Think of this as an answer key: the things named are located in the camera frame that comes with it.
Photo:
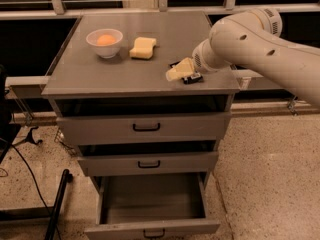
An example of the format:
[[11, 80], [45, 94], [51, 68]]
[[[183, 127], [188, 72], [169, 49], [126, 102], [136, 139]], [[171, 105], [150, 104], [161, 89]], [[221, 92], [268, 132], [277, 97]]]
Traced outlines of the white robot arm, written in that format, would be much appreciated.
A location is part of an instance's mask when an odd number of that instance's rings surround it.
[[208, 38], [166, 72], [169, 81], [197, 71], [248, 68], [307, 103], [320, 106], [320, 49], [280, 37], [282, 19], [274, 8], [257, 8], [217, 21]]

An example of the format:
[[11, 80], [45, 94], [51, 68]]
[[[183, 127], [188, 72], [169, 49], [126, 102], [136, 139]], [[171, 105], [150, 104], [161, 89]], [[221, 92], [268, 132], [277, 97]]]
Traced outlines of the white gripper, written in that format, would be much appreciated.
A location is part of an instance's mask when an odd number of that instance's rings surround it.
[[168, 81], [180, 80], [191, 76], [195, 69], [216, 72], [229, 67], [230, 64], [219, 57], [213, 50], [208, 39], [201, 42], [192, 52], [191, 58], [184, 58], [166, 72]]

